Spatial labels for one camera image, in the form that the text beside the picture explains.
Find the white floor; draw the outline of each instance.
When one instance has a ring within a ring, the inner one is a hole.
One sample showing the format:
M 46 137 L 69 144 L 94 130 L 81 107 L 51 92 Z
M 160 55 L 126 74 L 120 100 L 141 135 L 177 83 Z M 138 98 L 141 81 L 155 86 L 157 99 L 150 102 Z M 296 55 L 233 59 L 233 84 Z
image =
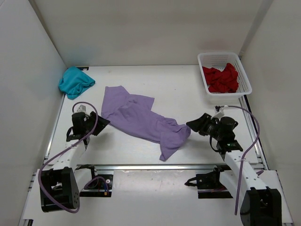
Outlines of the white floor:
M 124 86 L 131 94 L 154 97 L 152 111 L 175 118 L 179 124 L 199 118 L 203 113 L 214 114 L 214 106 L 205 100 L 205 89 L 198 65 L 177 66 L 106 66 L 90 67 L 85 71 L 96 84 L 75 100 L 65 97 L 61 115 L 50 149 L 50 157 L 66 148 L 66 132 L 72 126 L 71 108 L 78 101 L 92 103 L 101 111 L 106 86 Z M 251 136 L 243 115 L 238 109 L 226 110 L 227 116 L 239 122 L 236 139 L 245 150 Z M 87 151 L 79 164 L 217 164 L 219 154 L 209 145 L 209 137 L 192 132 L 186 144 L 166 162 L 160 161 L 160 147 L 140 138 L 129 136 L 107 126 L 98 136 L 91 136 Z M 246 156 L 258 163 L 255 150 Z

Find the blue cloth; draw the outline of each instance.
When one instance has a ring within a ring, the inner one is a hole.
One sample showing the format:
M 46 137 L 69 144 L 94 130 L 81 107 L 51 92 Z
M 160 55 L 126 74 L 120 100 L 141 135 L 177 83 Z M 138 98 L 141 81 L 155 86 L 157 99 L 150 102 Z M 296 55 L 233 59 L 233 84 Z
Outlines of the blue cloth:
M 65 71 L 58 87 L 62 92 L 67 94 L 69 99 L 73 100 L 94 84 L 95 80 L 91 79 L 80 69 L 70 67 Z

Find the purple cloth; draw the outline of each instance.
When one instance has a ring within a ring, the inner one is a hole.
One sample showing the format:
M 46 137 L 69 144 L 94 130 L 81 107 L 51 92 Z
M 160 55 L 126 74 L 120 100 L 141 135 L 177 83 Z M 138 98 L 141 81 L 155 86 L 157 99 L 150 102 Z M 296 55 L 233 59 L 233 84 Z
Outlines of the purple cloth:
M 122 86 L 106 87 L 101 116 L 119 130 L 160 143 L 160 160 L 166 161 L 190 135 L 190 128 L 151 111 L 154 98 L 129 94 Z

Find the white mesh basket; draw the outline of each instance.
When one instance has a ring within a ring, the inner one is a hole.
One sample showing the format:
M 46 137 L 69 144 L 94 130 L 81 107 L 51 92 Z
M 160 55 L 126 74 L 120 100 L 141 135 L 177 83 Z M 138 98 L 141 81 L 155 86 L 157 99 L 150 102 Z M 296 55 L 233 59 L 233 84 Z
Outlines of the white mesh basket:
M 236 93 L 210 93 L 202 66 L 208 68 L 214 67 L 220 71 L 223 71 L 227 63 L 232 64 L 235 67 L 235 70 L 238 72 L 238 89 Z M 251 84 L 237 54 L 231 52 L 200 53 L 198 55 L 198 64 L 201 69 L 203 82 L 207 92 L 207 99 L 210 102 L 222 103 L 234 101 L 241 96 L 250 94 L 252 92 Z

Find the wire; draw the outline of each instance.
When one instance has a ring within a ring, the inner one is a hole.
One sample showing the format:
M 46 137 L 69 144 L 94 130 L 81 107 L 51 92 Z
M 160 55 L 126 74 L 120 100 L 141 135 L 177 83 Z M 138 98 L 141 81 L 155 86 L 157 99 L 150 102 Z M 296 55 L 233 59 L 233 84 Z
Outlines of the wire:
M 210 136 L 210 138 L 209 138 L 209 144 L 210 144 L 212 150 L 214 150 L 215 152 L 218 152 L 218 150 L 216 150 L 212 147 L 212 136 Z
M 258 176 L 260 176 L 262 173 L 264 173 L 264 170 L 263 170 L 263 169 L 260 170 L 260 171 L 258 171 L 256 174 L 257 174 Z
M 72 112 L 74 112 L 74 107 L 78 104 L 87 104 L 89 106 L 91 106 L 96 115 L 98 115 L 97 113 L 97 109 L 90 103 L 88 102 L 84 102 L 84 101 L 80 101 L 80 102 L 77 102 L 73 105 L 72 107 Z M 53 156 L 51 159 L 49 159 L 46 163 L 44 163 L 44 165 L 42 165 L 41 169 L 39 170 L 39 174 L 38 174 L 38 181 L 39 181 L 39 186 L 42 190 L 42 192 L 45 194 L 45 196 L 50 200 L 52 201 L 55 205 L 57 205 L 58 207 L 60 207 L 61 209 L 69 212 L 69 213 L 77 213 L 79 211 L 79 207 L 80 205 L 77 207 L 76 210 L 71 210 L 65 206 L 63 206 L 62 204 L 60 204 L 57 200 L 54 199 L 54 197 L 51 196 L 51 194 L 48 193 L 48 191 L 46 190 L 46 188 L 43 186 L 43 183 L 42 183 L 42 179 L 41 179 L 41 176 L 42 176 L 42 171 L 43 169 L 53 160 L 53 159 L 56 159 L 57 157 L 61 156 L 62 154 L 65 154 L 67 151 L 69 151 L 71 148 L 75 147 L 76 145 L 78 145 L 80 142 L 82 142 L 84 139 L 86 139 L 87 137 L 89 137 L 95 130 L 96 128 L 96 125 L 97 125 L 97 122 L 98 122 L 98 117 L 96 117 L 96 120 L 95 120 L 95 124 L 94 124 L 94 127 L 91 129 L 90 132 L 88 132 L 82 139 L 78 140 L 77 142 L 75 142 L 74 144 L 72 144 L 71 146 L 67 147 L 65 150 L 61 151 L 59 154 L 56 154 L 55 156 Z
M 239 107 L 239 106 L 234 106 L 234 105 L 228 105 L 228 106 L 225 105 L 225 106 L 221 106 L 221 107 L 234 107 L 234 108 L 241 109 L 241 110 L 247 112 L 248 114 L 250 114 L 250 116 L 254 119 L 254 121 L 256 122 L 256 125 L 257 125 L 257 136 L 256 136 L 255 140 L 253 141 L 251 146 L 249 146 L 241 156 L 241 162 L 240 162 L 240 167 L 239 167 L 239 176 L 238 176 L 238 185 L 237 185 L 237 191 L 236 191 L 236 200 L 235 200 L 235 212 L 234 212 L 234 214 L 237 215 L 238 202 L 239 202 L 239 191 L 240 191 L 240 187 L 241 187 L 244 158 L 245 158 L 246 154 L 252 149 L 252 147 L 254 147 L 254 145 L 257 143 L 257 141 L 259 139 L 259 134 L 260 134 L 260 127 L 259 127 L 259 122 L 258 122 L 257 118 L 247 109 Z
M 98 183 L 99 183 L 99 180 L 97 179 L 97 182 L 96 182 L 96 184 L 94 185 L 94 187 L 88 187 L 88 186 L 87 186 L 87 187 L 84 187 L 84 189 L 87 189 L 87 188 L 88 188 L 88 189 L 93 189 L 93 188 L 95 188 L 95 187 L 98 185 Z
M 103 177 L 101 177 L 101 176 L 97 176 L 97 177 L 93 178 L 92 180 L 90 180 L 88 183 L 86 183 L 86 185 L 84 186 L 84 189 L 89 188 L 88 186 L 89 186 L 93 181 L 95 181 L 95 180 L 98 181 L 98 179 L 101 179 L 101 180 L 104 182 L 104 190 L 106 190 L 106 191 L 109 193 L 109 186 L 108 186 L 107 182 L 105 181 L 105 179 L 104 179 Z
M 201 191 L 198 191 L 198 193 L 212 193 L 212 192 L 223 192 L 223 191 L 226 191 L 226 187 L 225 186 L 222 186 L 221 188 L 217 188 L 217 189 L 207 189 L 207 190 L 201 190 Z

